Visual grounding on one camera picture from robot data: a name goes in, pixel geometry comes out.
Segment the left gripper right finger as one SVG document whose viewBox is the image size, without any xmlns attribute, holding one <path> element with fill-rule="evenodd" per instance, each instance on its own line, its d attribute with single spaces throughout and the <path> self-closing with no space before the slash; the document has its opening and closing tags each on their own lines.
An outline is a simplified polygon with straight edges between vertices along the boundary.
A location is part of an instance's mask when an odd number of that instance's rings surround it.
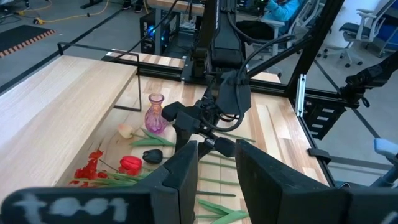
<svg viewBox="0 0 398 224">
<path fill-rule="evenodd" d="M 239 184 L 252 224 L 346 224 L 347 194 L 236 141 Z"/>
</svg>

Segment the white chair black seat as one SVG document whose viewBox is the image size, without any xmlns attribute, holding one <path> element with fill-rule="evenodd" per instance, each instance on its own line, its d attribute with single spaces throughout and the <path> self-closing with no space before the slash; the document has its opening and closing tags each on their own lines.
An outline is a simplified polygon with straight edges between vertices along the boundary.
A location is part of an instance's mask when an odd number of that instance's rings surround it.
<svg viewBox="0 0 398 224">
<path fill-rule="evenodd" d="M 356 14 L 361 18 L 359 24 L 345 22 L 338 30 L 342 33 L 347 45 L 340 48 L 327 45 L 323 53 L 318 54 L 318 56 L 326 59 L 329 56 L 338 55 L 340 60 L 346 60 L 346 68 L 350 68 L 352 64 L 362 65 L 363 59 L 351 51 L 352 45 L 355 43 L 363 43 L 365 47 L 368 47 L 370 43 L 373 43 L 388 18 L 386 12 L 397 1 L 398 0 L 387 0 L 385 5 L 377 12 L 360 8 L 355 10 Z"/>
</svg>

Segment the black artificial tulip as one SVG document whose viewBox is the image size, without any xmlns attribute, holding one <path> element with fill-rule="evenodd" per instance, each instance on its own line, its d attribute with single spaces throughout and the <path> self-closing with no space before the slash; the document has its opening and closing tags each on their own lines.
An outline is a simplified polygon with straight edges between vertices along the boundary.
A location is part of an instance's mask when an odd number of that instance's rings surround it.
<svg viewBox="0 0 398 224">
<path fill-rule="evenodd" d="M 233 161 L 233 162 L 235 161 L 232 158 L 228 158 L 228 157 L 225 157 L 225 156 L 222 156 L 219 154 L 215 154 L 215 153 L 209 153 L 209 155 L 215 156 L 215 157 L 220 157 L 220 158 L 226 159 L 228 161 Z M 151 150 L 143 152 L 142 159 L 150 164 L 160 164 L 163 159 L 166 159 L 166 157 L 164 157 L 163 152 L 160 149 L 151 149 Z"/>
</svg>

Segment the person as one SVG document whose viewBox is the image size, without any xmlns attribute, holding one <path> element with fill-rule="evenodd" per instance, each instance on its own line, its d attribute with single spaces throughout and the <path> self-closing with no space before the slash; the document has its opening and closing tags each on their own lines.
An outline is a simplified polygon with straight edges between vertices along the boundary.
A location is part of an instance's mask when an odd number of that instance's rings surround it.
<svg viewBox="0 0 398 224">
<path fill-rule="evenodd" d="M 284 25 L 278 28 L 278 34 L 284 35 L 291 20 L 295 17 L 306 0 L 263 0 L 265 6 L 258 19 L 249 21 L 243 20 L 236 23 L 236 27 L 253 39 L 272 40 L 274 28 L 264 21 L 283 22 Z"/>
</svg>

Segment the dark red artificial tulip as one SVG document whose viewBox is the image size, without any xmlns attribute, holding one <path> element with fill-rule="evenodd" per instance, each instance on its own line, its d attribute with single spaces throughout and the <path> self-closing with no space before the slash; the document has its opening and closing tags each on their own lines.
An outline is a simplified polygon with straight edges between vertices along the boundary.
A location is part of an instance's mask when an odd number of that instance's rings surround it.
<svg viewBox="0 0 398 224">
<path fill-rule="evenodd" d="M 230 224 L 249 216 L 244 210 L 232 210 L 219 204 L 215 204 L 203 199 L 197 199 L 198 204 L 205 210 L 212 212 L 213 215 L 197 215 L 197 218 L 214 219 L 211 224 Z"/>
</svg>

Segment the black mat striped edge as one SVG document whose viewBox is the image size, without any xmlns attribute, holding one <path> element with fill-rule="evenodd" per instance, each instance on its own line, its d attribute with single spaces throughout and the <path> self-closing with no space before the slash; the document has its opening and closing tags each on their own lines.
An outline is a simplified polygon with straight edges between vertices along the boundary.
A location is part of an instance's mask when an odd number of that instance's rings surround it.
<svg viewBox="0 0 398 224">
<path fill-rule="evenodd" d="M 0 33 L 0 58 L 55 34 L 53 29 L 21 25 Z"/>
</svg>

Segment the black table clamp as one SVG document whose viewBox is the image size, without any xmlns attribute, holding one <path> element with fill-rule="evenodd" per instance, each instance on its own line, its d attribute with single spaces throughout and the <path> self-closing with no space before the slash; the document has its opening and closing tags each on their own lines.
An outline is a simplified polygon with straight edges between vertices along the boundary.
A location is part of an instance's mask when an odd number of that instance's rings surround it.
<svg viewBox="0 0 398 224">
<path fill-rule="evenodd" d="M 324 161 L 325 164 L 329 164 L 331 161 L 330 154 L 324 150 L 318 148 L 307 149 L 308 155 L 311 157 L 316 157 L 318 160 Z"/>
</svg>

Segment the black articulated mount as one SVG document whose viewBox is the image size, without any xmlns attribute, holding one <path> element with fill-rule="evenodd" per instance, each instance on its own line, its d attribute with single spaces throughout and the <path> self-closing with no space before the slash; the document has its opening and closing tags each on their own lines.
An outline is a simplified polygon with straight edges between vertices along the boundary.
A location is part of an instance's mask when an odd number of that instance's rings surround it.
<svg viewBox="0 0 398 224">
<path fill-rule="evenodd" d="M 364 97 L 366 90 L 384 86 L 396 70 L 398 70 L 398 51 L 356 75 L 346 77 L 346 86 L 340 88 L 340 95 L 342 99 L 351 103 L 362 100 L 363 105 L 368 108 L 370 103 Z"/>
</svg>

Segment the cream artificial tulip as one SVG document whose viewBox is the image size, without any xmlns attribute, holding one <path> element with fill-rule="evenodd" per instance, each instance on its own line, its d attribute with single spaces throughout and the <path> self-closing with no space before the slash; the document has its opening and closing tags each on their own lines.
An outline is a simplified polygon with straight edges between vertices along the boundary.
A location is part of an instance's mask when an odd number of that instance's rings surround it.
<svg viewBox="0 0 398 224">
<path fill-rule="evenodd" d="M 118 126 L 118 132 L 123 138 L 131 139 L 134 136 L 141 138 L 141 140 L 130 143 L 130 146 L 175 146 L 175 143 L 172 143 L 159 135 L 153 134 L 146 129 L 141 128 L 141 130 L 144 132 L 146 137 L 136 135 L 136 130 L 130 125 L 120 124 Z"/>
</svg>

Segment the white office chair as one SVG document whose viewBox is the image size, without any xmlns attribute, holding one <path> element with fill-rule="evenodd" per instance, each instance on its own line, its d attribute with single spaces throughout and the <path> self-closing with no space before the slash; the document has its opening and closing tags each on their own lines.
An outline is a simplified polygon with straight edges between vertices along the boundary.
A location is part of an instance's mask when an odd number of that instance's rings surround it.
<svg viewBox="0 0 398 224">
<path fill-rule="evenodd" d="M 312 7 L 315 6 L 317 2 L 318 0 L 306 0 L 302 5 L 301 10 L 299 10 L 299 13 L 291 20 L 289 29 L 285 34 L 293 35 L 296 27 L 304 25 L 304 19 L 309 20 L 311 18 L 311 13 L 313 12 Z M 264 22 L 274 28 L 274 39 L 282 36 L 278 34 L 278 28 L 284 25 L 283 22 L 268 20 L 265 20 Z"/>
</svg>

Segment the black computer tower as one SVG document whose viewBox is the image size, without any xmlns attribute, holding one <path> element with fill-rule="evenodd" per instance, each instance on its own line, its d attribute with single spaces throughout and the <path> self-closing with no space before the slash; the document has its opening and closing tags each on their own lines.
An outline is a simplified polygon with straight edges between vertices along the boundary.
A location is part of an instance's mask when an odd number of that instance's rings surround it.
<svg viewBox="0 0 398 224">
<path fill-rule="evenodd" d="M 156 31 L 153 30 L 157 23 L 155 22 L 155 12 L 150 12 L 140 18 L 140 38 L 149 34 L 141 42 L 141 52 L 145 54 L 155 54 Z M 170 42 L 170 18 L 163 21 L 160 26 L 160 54 L 163 54 Z"/>
</svg>

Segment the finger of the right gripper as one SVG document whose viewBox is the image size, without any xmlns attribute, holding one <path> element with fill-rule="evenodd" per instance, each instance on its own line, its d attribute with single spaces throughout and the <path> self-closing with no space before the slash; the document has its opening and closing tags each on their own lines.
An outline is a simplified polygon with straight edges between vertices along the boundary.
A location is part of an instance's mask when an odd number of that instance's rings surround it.
<svg viewBox="0 0 398 224">
<path fill-rule="evenodd" d="M 181 127 L 177 124 L 174 124 L 173 127 L 176 133 L 175 152 L 177 152 L 189 142 L 191 135 L 195 132 L 195 128 L 190 125 Z"/>
<path fill-rule="evenodd" d="M 198 143 L 198 160 L 202 159 L 209 152 L 214 150 L 215 142 L 212 139 L 206 138 L 203 142 Z"/>
</svg>

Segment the silver aluminium bracket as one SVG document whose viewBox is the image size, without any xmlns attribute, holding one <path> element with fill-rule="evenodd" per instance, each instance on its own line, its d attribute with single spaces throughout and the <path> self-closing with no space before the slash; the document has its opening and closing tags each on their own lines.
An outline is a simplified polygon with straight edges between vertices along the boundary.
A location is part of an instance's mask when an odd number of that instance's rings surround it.
<svg viewBox="0 0 398 224">
<path fill-rule="evenodd" d="M 301 74 L 297 83 L 297 92 L 295 99 L 295 114 L 297 117 L 303 117 L 304 113 L 304 102 L 305 102 L 305 87 L 306 87 L 307 75 Z"/>
</svg>

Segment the orange artificial flower bunch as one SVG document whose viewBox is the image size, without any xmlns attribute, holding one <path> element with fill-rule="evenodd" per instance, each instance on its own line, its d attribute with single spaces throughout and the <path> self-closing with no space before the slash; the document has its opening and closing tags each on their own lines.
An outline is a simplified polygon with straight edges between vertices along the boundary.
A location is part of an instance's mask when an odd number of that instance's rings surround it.
<svg viewBox="0 0 398 224">
<path fill-rule="evenodd" d="M 100 150 L 92 152 L 87 165 L 75 171 L 74 179 L 70 183 L 82 182 L 82 187 L 130 187 L 136 184 L 178 187 L 185 181 L 197 184 L 197 163 L 193 160 L 185 162 L 180 152 L 166 157 L 160 167 L 149 169 L 148 172 L 144 172 L 146 168 L 143 163 L 139 170 L 126 170 L 121 165 L 115 173 L 98 170 L 98 161 L 102 155 Z"/>
</svg>

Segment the pink ribbed glass vase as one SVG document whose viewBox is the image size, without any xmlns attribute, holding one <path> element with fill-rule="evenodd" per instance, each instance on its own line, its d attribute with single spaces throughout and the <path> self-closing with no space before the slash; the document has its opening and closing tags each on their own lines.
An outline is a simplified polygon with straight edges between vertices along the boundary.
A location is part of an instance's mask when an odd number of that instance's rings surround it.
<svg viewBox="0 0 398 224">
<path fill-rule="evenodd" d="M 168 121 L 162 117 L 162 102 L 164 95 L 160 93 L 152 93 L 149 95 L 150 107 L 144 116 L 144 124 L 146 129 L 154 134 L 164 132 Z"/>
</svg>

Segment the black slotted mounting plate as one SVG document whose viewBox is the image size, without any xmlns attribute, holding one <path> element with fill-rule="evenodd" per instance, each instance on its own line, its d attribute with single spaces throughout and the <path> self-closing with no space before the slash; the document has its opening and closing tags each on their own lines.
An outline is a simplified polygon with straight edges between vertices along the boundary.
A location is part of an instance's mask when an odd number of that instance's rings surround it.
<svg viewBox="0 0 398 224">
<path fill-rule="evenodd" d="M 305 102 L 303 118 L 308 130 L 315 139 L 322 140 L 334 126 L 340 116 L 346 111 L 345 107 L 328 106 Z"/>
</svg>

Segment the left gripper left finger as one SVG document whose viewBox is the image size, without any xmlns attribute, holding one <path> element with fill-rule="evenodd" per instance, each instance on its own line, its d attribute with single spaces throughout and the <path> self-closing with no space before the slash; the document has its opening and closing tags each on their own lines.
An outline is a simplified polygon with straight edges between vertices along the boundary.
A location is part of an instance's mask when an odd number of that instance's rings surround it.
<svg viewBox="0 0 398 224">
<path fill-rule="evenodd" d="M 136 186 L 149 193 L 136 224 L 193 224 L 198 178 L 198 143 L 189 141 Z"/>
</svg>

